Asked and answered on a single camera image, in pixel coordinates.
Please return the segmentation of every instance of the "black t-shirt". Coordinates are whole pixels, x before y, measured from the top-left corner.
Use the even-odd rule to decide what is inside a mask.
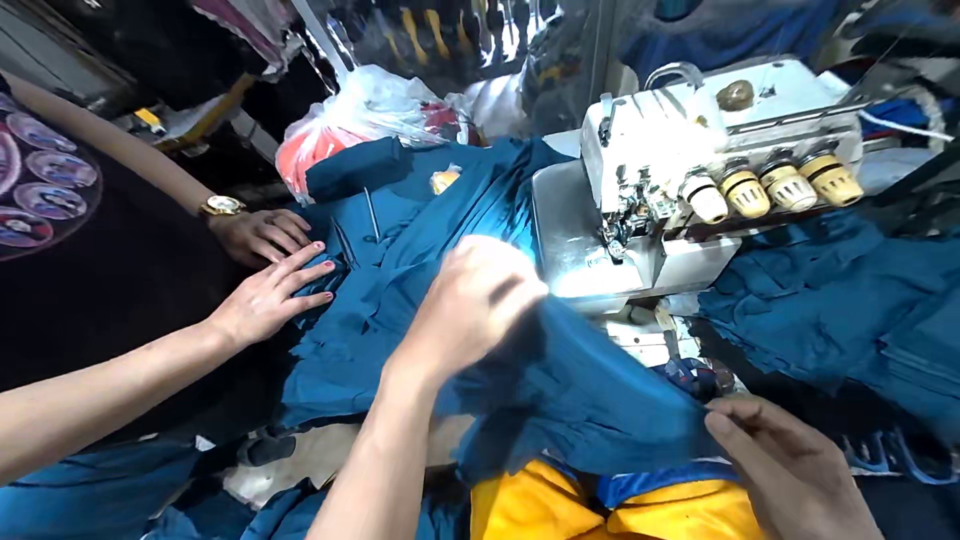
[[[127,167],[58,133],[0,79],[0,390],[197,323],[241,279],[202,220]],[[193,420],[249,378],[249,364],[228,362],[108,439]]]

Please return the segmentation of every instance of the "orange fabric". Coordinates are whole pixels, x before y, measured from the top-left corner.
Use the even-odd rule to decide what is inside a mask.
[[[728,480],[663,487],[625,501],[604,521],[580,488],[542,461],[470,493],[471,540],[759,540],[747,492]]]

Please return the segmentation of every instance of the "sewing machine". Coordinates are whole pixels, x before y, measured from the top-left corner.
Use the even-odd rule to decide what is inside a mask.
[[[681,78],[651,89],[666,75]],[[602,96],[579,133],[544,139],[580,159],[533,179],[551,292],[601,313],[702,290],[742,236],[856,202],[863,105],[850,92],[782,57],[707,75],[668,64],[641,92]]]

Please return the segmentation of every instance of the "gold wristwatch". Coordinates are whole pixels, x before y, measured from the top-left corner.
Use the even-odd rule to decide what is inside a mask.
[[[247,205],[226,195],[214,195],[200,205],[201,215],[236,215]]]

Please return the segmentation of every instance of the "forearm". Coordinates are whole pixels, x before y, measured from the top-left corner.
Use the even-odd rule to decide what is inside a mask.
[[[0,485],[125,426],[239,352],[207,323],[0,394]]]
[[[337,475],[307,540],[412,539],[417,532],[430,414],[438,387],[394,366],[380,378],[367,420]]]
[[[152,146],[113,124],[9,73],[13,96],[72,136],[107,154],[195,214],[214,193]]]

